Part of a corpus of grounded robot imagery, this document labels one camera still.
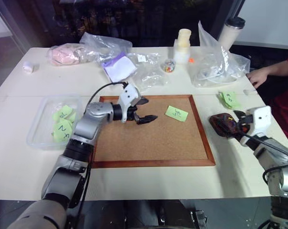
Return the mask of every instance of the clear plastic container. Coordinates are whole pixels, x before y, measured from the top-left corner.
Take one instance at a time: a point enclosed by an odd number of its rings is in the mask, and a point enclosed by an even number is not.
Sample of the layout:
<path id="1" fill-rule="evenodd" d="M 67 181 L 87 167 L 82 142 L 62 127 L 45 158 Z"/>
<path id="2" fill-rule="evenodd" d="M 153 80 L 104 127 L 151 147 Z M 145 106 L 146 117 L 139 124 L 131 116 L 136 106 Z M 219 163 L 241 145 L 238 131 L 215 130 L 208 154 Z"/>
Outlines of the clear plastic container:
<path id="1" fill-rule="evenodd" d="M 28 145 L 44 150 L 64 149 L 68 140 L 55 142 L 52 132 L 53 125 L 55 124 L 53 114 L 65 105 L 73 108 L 74 112 L 76 112 L 75 122 L 72 126 L 74 130 L 75 124 L 83 113 L 81 97 L 75 94 L 46 96 L 41 101 L 27 135 L 26 142 Z"/>

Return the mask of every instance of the white bottle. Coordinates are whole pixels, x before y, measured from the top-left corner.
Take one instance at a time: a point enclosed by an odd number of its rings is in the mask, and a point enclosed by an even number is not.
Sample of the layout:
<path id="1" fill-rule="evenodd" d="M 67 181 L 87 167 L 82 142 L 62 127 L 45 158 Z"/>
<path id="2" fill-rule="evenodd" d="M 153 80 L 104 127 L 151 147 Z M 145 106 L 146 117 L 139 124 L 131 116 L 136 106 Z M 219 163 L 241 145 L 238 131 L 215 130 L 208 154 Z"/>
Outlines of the white bottle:
<path id="1" fill-rule="evenodd" d="M 173 44 L 173 59 L 176 64 L 187 64 L 191 56 L 190 36 L 192 31 L 188 29 L 180 29 L 178 39 Z"/>
<path id="2" fill-rule="evenodd" d="M 244 19 L 239 17 L 229 18 L 225 22 L 218 42 L 224 47 L 224 49 L 229 50 L 244 26 Z"/>

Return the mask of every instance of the wooden frame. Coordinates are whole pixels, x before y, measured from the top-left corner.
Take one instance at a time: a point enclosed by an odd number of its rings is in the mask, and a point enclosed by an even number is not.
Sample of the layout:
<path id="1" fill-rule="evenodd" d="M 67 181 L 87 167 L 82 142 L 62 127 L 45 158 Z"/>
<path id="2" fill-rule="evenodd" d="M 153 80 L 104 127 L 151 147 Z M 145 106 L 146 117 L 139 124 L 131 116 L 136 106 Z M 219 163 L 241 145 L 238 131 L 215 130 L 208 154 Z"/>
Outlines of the wooden frame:
<path id="1" fill-rule="evenodd" d="M 197 123 L 197 127 L 203 142 L 203 146 L 206 152 L 207 159 L 191 159 L 191 160 L 132 160 L 132 161 L 95 161 L 95 155 L 93 157 L 92 166 L 94 168 L 110 168 L 110 167 L 176 167 L 176 166 L 214 166 L 215 160 L 210 149 L 203 125 L 201 123 L 198 110 L 195 105 L 195 101 L 192 95 L 150 95 L 146 96 L 148 99 L 153 98 L 188 98 L 191 104 L 192 112 Z M 100 101 L 118 99 L 117 96 L 101 96 Z"/>

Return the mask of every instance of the cork board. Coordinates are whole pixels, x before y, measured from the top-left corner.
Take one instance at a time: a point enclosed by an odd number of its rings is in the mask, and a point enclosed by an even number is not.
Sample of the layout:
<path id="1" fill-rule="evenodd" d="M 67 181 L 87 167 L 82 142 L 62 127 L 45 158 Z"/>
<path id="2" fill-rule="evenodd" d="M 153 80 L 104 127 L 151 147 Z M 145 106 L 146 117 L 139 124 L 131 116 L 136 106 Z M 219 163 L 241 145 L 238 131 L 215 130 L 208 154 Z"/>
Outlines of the cork board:
<path id="1" fill-rule="evenodd" d="M 111 122 L 98 138 L 92 166 L 170 167 L 214 166 L 198 111 L 192 95 L 146 96 L 149 103 L 139 105 L 139 116 L 157 115 L 149 124 L 134 121 Z M 102 96 L 100 101 L 117 103 L 118 97 Z M 165 115 L 168 106 L 188 112 L 185 122 Z"/>

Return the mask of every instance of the person's hand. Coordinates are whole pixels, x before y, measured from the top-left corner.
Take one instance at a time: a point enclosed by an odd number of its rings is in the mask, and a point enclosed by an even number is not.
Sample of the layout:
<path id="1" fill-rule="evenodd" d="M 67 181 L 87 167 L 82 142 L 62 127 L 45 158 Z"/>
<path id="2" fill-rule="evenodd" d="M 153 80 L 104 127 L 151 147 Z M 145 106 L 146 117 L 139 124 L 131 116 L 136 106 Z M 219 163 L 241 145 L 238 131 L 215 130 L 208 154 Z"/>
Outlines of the person's hand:
<path id="1" fill-rule="evenodd" d="M 267 68 L 261 68 L 248 73 L 247 77 L 250 80 L 251 84 L 255 88 L 258 88 L 266 81 L 268 74 L 269 72 Z"/>

